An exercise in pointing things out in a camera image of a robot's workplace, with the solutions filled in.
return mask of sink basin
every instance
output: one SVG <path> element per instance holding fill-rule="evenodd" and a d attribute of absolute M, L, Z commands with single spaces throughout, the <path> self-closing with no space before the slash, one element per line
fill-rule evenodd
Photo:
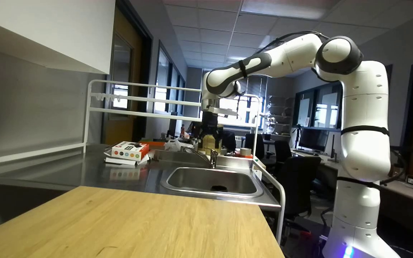
<path fill-rule="evenodd" d="M 248 173 L 208 168 L 177 168 L 161 182 L 173 191 L 253 198 L 261 186 Z"/>

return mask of sink drain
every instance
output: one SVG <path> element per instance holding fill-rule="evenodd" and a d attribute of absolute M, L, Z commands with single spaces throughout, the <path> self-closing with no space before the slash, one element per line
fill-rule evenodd
<path fill-rule="evenodd" d="M 216 191 L 216 192 L 228 192 L 227 187 L 225 186 L 212 186 L 210 191 Z"/>

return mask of stack of books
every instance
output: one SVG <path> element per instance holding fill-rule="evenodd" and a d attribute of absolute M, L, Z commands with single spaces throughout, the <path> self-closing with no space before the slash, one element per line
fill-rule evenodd
<path fill-rule="evenodd" d="M 137 142 L 120 142 L 105 149 L 105 162 L 124 164 L 133 167 L 142 165 L 149 160 L 149 145 Z"/>

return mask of white shelf frame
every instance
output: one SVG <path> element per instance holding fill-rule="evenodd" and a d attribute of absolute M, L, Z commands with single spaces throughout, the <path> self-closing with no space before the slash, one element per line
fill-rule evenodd
<path fill-rule="evenodd" d="M 70 145 L 64 145 L 59 147 L 41 149 L 41 150 L 33 150 L 31 152 L 23 152 L 18 154 L 6 155 L 0 157 L 0 164 L 7 163 L 10 161 L 21 160 L 30 157 L 36 157 L 45 154 L 51 154 L 55 152 L 62 152 L 65 150 L 72 150 L 76 148 L 82 148 L 82 153 L 85 155 L 86 147 L 87 147 L 87 140 L 89 138 L 89 122 L 90 122 L 90 112 L 102 112 L 102 113 L 114 113 L 114 114 L 122 114 L 122 115 L 133 115 L 133 116 L 145 116 L 151 118 L 161 118 L 161 119 L 182 119 L 185 121 L 195 121 L 201 122 L 200 118 L 192 118 L 190 116 L 173 116 L 173 115 L 163 115 L 163 114 L 154 114 L 154 113 L 146 113 L 146 112 L 139 112 L 139 111 L 125 111 L 125 110 L 116 110 L 110 108 L 98 108 L 92 107 L 91 105 L 91 98 L 95 97 L 98 100 L 103 101 L 105 98 L 110 100 L 113 99 L 127 99 L 130 101 L 149 101 L 149 102 L 162 102 L 162 103 L 169 103 L 169 104 L 177 104 L 177 105 L 185 105 L 185 106 L 198 106 L 201 107 L 200 103 L 197 102 L 189 102 L 189 101 L 173 101 L 173 100 L 159 100 L 155 98 L 144 98 L 144 97 L 136 97 L 136 96 L 121 96 L 121 95 L 114 95 L 114 94 L 106 94 L 106 93 L 94 93 L 92 92 L 92 85 L 94 83 L 111 83 L 117 85 L 129 85 L 129 86 L 140 86 L 140 87 L 149 87 L 149 88 L 164 88 L 164 89 L 173 89 L 173 90 L 185 90 L 185 91 L 194 91 L 194 92 L 201 92 L 200 89 L 190 89 L 190 88 L 178 88 L 178 87 L 168 87 L 168 86 L 159 86 L 159 85 L 148 85 L 143 83 L 130 83 L 130 82 L 119 82 L 119 81 L 112 81 L 112 80 L 91 80 L 89 85 L 87 86 L 87 101 L 86 101 L 86 111 L 85 111 L 85 122 L 84 122 L 84 138 L 81 143 L 75 143 Z M 244 96 L 256 98 L 259 101 L 259 97 L 257 95 L 252 94 L 244 94 Z M 257 110 L 255 123 L 243 123 L 243 124 L 233 124 L 233 123 L 219 123 L 223 125 L 232 125 L 232 126 L 241 126 L 241 127 L 248 127 L 254 128 L 254 143 L 253 143 L 253 157 L 256 154 L 256 142 L 257 142 L 257 131 L 259 128 L 259 109 Z M 285 191 L 280 183 L 278 183 L 272 175 L 267 172 L 261 165 L 258 164 L 256 160 L 253 159 L 251 163 L 251 168 L 256 166 L 261 172 L 265 175 L 267 179 L 269 179 L 274 186 L 276 186 L 280 191 L 280 215 L 277 224 L 277 242 L 281 242 L 281 234 L 283 228 L 283 214 L 285 213 Z"/>

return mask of computer monitor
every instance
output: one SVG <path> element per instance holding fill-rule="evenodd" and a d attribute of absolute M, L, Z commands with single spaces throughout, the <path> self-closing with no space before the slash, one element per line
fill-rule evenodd
<path fill-rule="evenodd" d="M 300 135 L 299 146 L 324 152 L 328 136 L 329 131 L 327 130 L 304 128 Z"/>

